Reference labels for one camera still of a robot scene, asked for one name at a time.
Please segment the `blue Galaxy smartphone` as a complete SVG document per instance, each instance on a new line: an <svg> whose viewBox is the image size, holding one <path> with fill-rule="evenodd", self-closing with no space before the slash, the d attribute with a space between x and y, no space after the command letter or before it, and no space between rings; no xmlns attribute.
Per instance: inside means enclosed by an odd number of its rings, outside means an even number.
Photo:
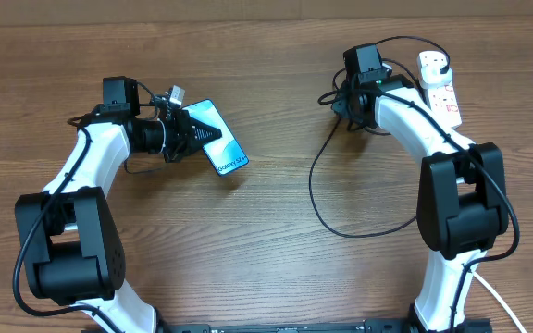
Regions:
<svg viewBox="0 0 533 333"><path fill-rule="evenodd" d="M224 118L209 99L184 107L190 116L221 130L222 136L204 145L203 149L219 176L226 176L246 166L249 159L229 129Z"/></svg>

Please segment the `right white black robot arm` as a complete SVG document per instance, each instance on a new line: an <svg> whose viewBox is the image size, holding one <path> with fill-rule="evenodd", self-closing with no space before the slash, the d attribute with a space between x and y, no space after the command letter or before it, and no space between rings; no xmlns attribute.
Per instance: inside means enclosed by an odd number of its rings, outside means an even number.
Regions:
<svg viewBox="0 0 533 333"><path fill-rule="evenodd" d="M415 220L429 248L421 291L403 320L369 320L367 331L490 332L465 317L477 266L492 261L496 239L518 223L506 196L501 150L459 134L451 59L440 46L417 58L420 77L395 74L376 43L343 54L346 78L319 98L351 129L380 128L420 167Z"/></svg>

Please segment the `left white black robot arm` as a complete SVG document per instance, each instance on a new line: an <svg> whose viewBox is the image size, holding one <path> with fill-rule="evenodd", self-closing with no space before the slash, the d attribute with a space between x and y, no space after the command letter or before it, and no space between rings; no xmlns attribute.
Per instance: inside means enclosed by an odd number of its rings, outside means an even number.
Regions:
<svg viewBox="0 0 533 333"><path fill-rule="evenodd" d="M140 116L143 84L125 76L103 80L103 101L68 120L76 145L57 176L15 204L20 250L12 292L25 313L47 317L84 312L105 332L168 332L158 310L126 280L126 258L107 195L133 153L168 163L220 139L221 129L182 109L178 86L152 93L151 117Z"/></svg>

